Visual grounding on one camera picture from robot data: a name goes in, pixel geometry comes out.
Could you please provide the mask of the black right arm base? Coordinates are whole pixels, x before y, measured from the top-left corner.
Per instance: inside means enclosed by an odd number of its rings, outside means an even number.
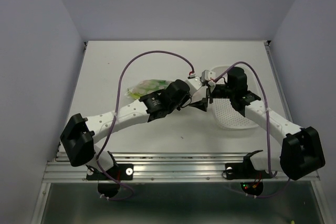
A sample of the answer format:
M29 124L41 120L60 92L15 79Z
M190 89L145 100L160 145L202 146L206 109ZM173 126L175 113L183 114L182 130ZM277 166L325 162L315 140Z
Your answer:
M240 179L240 187L244 193L252 196L260 196L264 190L262 172L253 167L245 166L243 163L225 164L222 177L227 180Z

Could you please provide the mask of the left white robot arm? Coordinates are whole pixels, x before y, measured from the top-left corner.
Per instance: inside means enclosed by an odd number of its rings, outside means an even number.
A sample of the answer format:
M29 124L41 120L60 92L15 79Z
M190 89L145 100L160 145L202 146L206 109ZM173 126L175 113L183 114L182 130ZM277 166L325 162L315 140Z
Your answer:
M60 135L61 146L72 167L113 178L117 166L112 156L119 151L177 152L180 137L190 134L205 116L191 105L206 97L206 89L198 77L175 80L117 110L74 114Z

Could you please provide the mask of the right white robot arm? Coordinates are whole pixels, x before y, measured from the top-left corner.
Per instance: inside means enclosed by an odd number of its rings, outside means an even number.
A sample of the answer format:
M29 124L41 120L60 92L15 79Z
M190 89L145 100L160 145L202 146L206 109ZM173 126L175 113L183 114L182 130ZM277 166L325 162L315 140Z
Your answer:
M271 110L266 98L251 92L243 68L230 67L224 72L227 79L223 84L219 78L210 78L207 97L228 99L232 108L241 116L253 121L266 131L267 149L246 154L241 163L230 164L228 179L243 179L265 172L284 173L289 179L302 177L322 168L326 164L320 136L313 127L301 127Z

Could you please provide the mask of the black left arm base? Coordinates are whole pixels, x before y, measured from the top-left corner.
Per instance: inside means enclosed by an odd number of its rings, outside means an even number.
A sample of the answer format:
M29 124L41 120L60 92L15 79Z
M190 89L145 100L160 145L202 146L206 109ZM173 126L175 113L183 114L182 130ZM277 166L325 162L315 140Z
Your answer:
M87 169L86 180L98 183L97 191L100 198L107 201L122 201L134 196L134 190L125 183L133 180L133 164L117 164L106 173L108 175L89 166Z

